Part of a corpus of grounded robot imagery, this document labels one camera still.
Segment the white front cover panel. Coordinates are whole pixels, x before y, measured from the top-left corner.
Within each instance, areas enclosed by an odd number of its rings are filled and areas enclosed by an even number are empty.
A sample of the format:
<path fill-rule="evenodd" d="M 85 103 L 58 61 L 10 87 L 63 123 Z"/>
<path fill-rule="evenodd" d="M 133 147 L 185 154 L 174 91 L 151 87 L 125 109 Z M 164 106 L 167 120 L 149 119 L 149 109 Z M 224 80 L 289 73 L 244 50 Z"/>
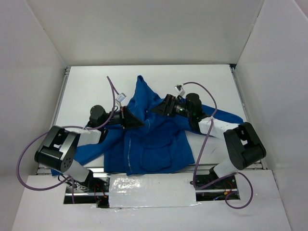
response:
<path fill-rule="evenodd" d="M 189 207 L 197 204 L 192 173 L 147 174 L 110 178 L 111 208 Z"/>

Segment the right aluminium frame rail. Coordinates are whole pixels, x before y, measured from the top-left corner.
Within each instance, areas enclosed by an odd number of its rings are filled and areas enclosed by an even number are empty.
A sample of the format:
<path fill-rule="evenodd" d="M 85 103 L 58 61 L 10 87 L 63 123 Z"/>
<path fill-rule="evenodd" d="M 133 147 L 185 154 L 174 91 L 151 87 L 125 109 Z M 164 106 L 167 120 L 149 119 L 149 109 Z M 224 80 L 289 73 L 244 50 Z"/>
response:
<path fill-rule="evenodd" d="M 235 83 L 235 85 L 236 85 L 236 88 L 237 88 L 237 91 L 238 91 L 238 94 L 239 94 L 239 97 L 240 97 L 240 100 L 241 100 L 241 104 L 242 104 L 242 108 L 243 108 L 243 110 L 244 110 L 245 118 L 246 118 L 247 122 L 253 124 L 253 123 L 252 123 L 252 118 L 251 118 L 251 116 L 250 116 L 250 114 L 249 114 L 249 111 L 248 111 L 248 103 L 247 103 L 247 100 L 244 98 L 244 91 L 242 90 L 240 81 L 239 81 L 239 79 L 238 79 L 238 77 L 237 77 L 237 73 L 236 73 L 236 64 L 229 64 L 229 67 L 230 67 L 230 70 L 231 70 L 231 73 L 232 73 L 232 76 L 233 76 L 233 80 L 234 80 L 234 83 Z M 268 165 L 267 165 L 266 160 L 265 160 L 265 157 L 266 157 L 266 155 L 267 155 L 267 151 L 266 151 L 266 149 L 265 149 L 265 147 L 264 147 L 264 144 L 263 144 L 262 141 L 261 141 L 261 138 L 260 138 L 259 135 L 257 134 L 257 132 L 256 132 L 256 136 L 257 136 L 257 139 L 258 139 L 258 141 L 259 141 L 259 144 L 261 145 L 261 147 L 263 147 L 263 149 L 264 149 L 264 151 L 265 151 L 264 157 L 263 157 L 261 160 L 257 161 L 257 162 L 260 162 L 260 164 L 262 165 L 262 169 L 263 169 L 263 170 L 268 170 Z"/>

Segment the blue zip-up jacket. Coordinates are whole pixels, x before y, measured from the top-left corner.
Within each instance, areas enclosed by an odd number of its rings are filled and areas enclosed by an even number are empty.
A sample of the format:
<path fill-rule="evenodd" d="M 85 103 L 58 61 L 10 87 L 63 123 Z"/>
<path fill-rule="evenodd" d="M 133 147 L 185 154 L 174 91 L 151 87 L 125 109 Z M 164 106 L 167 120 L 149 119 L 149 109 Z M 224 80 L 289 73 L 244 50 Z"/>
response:
<path fill-rule="evenodd" d="M 106 128 L 101 143 L 91 143 L 77 148 L 74 163 L 65 174 L 80 173 L 85 164 L 104 156 L 107 173 L 162 174 L 173 173 L 194 163 L 194 157 L 185 132 L 190 131 L 188 120 L 160 116 L 150 110 L 162 99 L 145 82 L 137 77 L 135 93 L 127 107 L 143 126 L 124 129 L 120 125 L 108 125 L 109 115 L 94 121 L 87 127 Z"/>

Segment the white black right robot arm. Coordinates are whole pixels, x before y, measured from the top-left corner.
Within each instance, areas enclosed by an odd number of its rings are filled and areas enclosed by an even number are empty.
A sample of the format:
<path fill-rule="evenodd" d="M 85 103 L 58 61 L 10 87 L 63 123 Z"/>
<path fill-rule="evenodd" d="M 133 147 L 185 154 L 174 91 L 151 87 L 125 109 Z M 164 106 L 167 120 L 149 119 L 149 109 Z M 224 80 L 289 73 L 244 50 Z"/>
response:
<path fill-rule="evenodd" d="M 229 157 L 210 169 L 207 187 L 234 175 L 267 155 L 263 143 L 249 122 L 236 124 L 214 118 L 204 111 L 196 93 L 189 93 L 184 101 L 168 94 L 151 111 L 161 116 L 186 117 L 191 131 L 225 141 Z"/>

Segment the left aluminium frame rail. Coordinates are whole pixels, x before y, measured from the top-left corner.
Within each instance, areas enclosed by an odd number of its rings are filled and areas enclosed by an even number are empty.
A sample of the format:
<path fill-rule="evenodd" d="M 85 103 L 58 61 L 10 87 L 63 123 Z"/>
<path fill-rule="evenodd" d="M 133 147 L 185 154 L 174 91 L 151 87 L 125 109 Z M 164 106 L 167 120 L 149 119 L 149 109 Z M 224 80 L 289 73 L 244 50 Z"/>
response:
<path fill-rule="evenodd" d="M 57 99 L 57 103 L 56 103 L 56 107 L 55 107 L 55 110 L 54 110 L 54 113 L 53 113 L 53 117 L 52 117 L 52 120 L 51 120 L 50 127 L 52 127 L 53 125 L 56 124 L 57 117 L 58 117 L 58 114 L 59 114 L 59 110 L 60 110 L 60 107 L 61 107 L 62 98 L 63 98 L 64 91 L 65 91 L 65 87 L 66 87 L 67 80 L 68 80 L 68 77 L 69 77 L 70 69 L 71 69 L 70 66 L 68 66 L 65 69 L 64 78 L 63 78 L 63 81 L 62 81 L 60 93 L 59 93 L 59 96 L 58 96 L 58 99 Z"/>

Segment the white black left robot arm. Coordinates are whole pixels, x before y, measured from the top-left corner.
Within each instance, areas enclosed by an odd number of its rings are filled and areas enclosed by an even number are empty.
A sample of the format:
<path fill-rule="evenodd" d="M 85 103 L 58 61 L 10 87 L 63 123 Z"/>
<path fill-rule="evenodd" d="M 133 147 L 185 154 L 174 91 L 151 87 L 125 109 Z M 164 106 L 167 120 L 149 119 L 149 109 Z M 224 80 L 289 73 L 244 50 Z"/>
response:
<path fill-rule="evenodd" d="M 108 182 L 93 176 L 93 172 L 74 160 L 77 147 L 100 144 L 106 140 L 108 130 L 103 125 L 120 125 L 123 129 L 140 128 L 145 124 L 134 116 L 126 106 L 107 113 L 100 105 L 90 109 L 87 127 L 72 131 L 52 126 L 37 149 L 34 160 L 63 175 L 72 177 L 89 191 L 104 190 Z"/>

